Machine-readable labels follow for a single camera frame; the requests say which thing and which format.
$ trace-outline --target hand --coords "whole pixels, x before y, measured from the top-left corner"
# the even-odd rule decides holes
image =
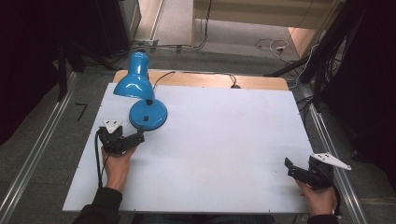
[[[335,202],[335,194],[333,188],[312,190],[309,185],[306,185],[299,180],[295,181],[302,190],[300,195],[305,196],[306,201],[308,202],[311,216],[332,214],[332,209]]]
[[[106,162],[107,188],[115,189],[119,192],[123,191],[129,173],[130,159],[132,154],[136,151],[136,148],[137,147],[128,149],[123,155],[118,157],[109,156],[109,154],[102,149],[103,162]]]

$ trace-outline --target sleeve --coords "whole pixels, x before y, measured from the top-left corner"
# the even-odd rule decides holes
[[[308,224],[338,224],[335,215],[319,215],[308,219]]]
[[[81,210],[74,224],[113,224],[120,222],[122,194],[114,189],[98,189],[92,204]]]

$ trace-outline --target lamp base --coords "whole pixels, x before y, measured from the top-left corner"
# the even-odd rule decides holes
[[[148,105],[146,100],[136,102],[129,112],[129,121],[136,129],[152,131],[163,126],[168,116],[165,105],[159,100],[153,100]]]

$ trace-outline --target white table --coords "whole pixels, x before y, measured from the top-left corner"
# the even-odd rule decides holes
[[[97,188],[93,139],[103,119],[122,119],[136,99],[108,85],[64,211],[91,203]],[[312,148],[290,91],[157,86],[168,109],[131,159],[120,210],[158,213],[306,213],[285,157],[307,168]]]

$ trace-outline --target blue desk lamp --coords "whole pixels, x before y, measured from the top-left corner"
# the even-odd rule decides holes
[[[155,99],[154,90],[148,77],[149,57],[142,53],[134,53],[129,61],[128,74],[114,90],[120,96],[140,98],[129,112],[129,121],[136,129],[152,131],[161,127],[167,118],[165,105]]]

